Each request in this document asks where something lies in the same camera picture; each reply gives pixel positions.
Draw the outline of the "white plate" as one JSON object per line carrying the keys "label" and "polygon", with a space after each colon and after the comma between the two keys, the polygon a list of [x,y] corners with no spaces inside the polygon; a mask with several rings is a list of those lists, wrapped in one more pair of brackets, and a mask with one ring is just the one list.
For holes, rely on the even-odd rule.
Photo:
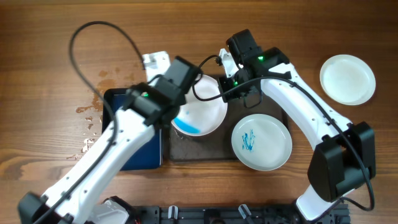
{"label": "white plate", "polygon": [[[200,98],[219,95],[218,82],[207,75],[195,85],[195,92]],[[226,117],[228,104],[222,98],[200,101],[193,94],[192,88],[185,95],[186,104],[180,107],[179,114],[172,120],[172,126],[181,133],[199,137],[215,131]]]}
{"label": "white plate", "polygon": [[369,65],[346,54],[326,60],[320,69],[320,84],[331,99],[349,106],[369,101],[376,91],[376,79]]}
{"label": "white plate", "polygon": [[266,114],[251,114],[235,125],[231,147],[246,166],[260,171],[282,167],[292,153],[289,130],[278,119]]}

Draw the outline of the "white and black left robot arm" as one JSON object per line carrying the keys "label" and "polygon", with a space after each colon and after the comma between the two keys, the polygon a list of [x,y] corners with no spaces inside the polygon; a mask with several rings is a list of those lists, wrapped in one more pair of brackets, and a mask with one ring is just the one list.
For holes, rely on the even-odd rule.
{"label": "white and black left robot arm", "polygon": [[17,207],[21,223],[126,222],[125,208],[106,208],[97,204],[98,199],[129,158],[178,115],[200,72],[175,57],[151,84],[130,87],[113,120],[75,166],[42,195],[29,192],[21,199]]}

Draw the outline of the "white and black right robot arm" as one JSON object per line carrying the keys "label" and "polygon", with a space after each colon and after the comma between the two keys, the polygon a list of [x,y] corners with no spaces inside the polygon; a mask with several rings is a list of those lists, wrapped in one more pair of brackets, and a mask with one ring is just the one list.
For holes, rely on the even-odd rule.
{"label": "white and black right robot arm", "polygon": [[267,95],[292,118],[313,149],[307,171],[310,185],[295,201],[301,222],[315,223],[341,202],[373,210],[373,129],[364,121],[353,124],[328,106],[281,50],[262,50],[249,30],[233,34],[226,45],[229,51],[219,54],[226,73],[219,79],[223,101]]}

